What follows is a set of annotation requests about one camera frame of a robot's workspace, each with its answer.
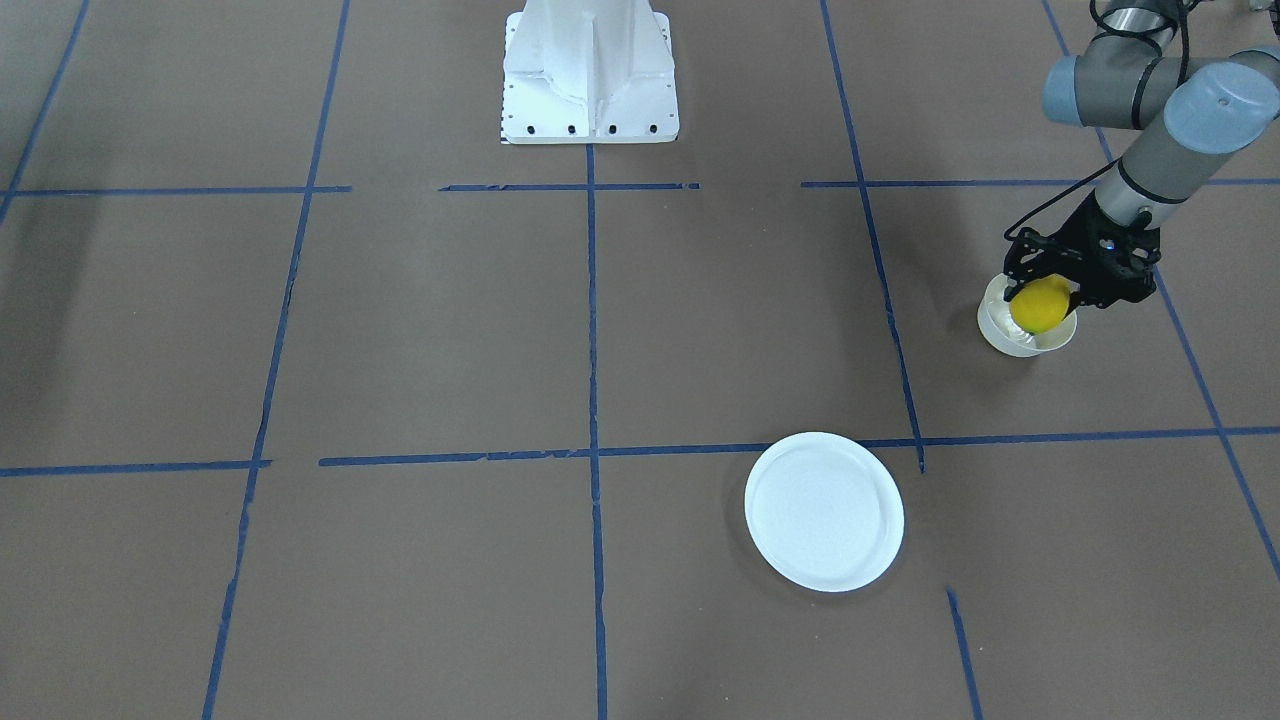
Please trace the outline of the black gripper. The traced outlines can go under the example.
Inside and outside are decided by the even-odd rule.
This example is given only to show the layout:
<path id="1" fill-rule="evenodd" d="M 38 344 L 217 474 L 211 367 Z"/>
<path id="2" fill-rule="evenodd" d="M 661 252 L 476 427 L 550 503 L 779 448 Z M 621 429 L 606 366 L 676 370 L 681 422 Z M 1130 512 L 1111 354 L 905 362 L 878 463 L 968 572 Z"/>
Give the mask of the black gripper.
<path id="1" fill-rule="evenodd" d="M 1043 261 L 1039 274 L 1060 277 L 1071 286 L 1070 309 L 1106 309 L 1120 301 L 1138 304 L 1157 290 L 1160 229 L 1147 206 L 1120 223 L 1092 192 L 1048 242 L 1039 256 Z"/>

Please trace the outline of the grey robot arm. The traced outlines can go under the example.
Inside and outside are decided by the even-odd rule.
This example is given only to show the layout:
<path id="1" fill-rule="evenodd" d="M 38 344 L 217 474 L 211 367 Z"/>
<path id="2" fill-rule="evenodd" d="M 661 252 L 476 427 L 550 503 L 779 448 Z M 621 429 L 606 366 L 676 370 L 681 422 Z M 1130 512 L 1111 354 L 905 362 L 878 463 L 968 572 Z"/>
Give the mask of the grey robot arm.
<path id="1" fill-rule="evenodd" d="M 1279 53 L 1193 58 L 1185 1 L 1111 1 L 1091 15 L 1094 36 L 1050 70 L 1043 111 L 1137 137 L 1050 236 L 1034 274 L 1069 281 L 1069 307 L 1105 309 L 1155 292 L 1162 227 L 1277 119 Z"/>

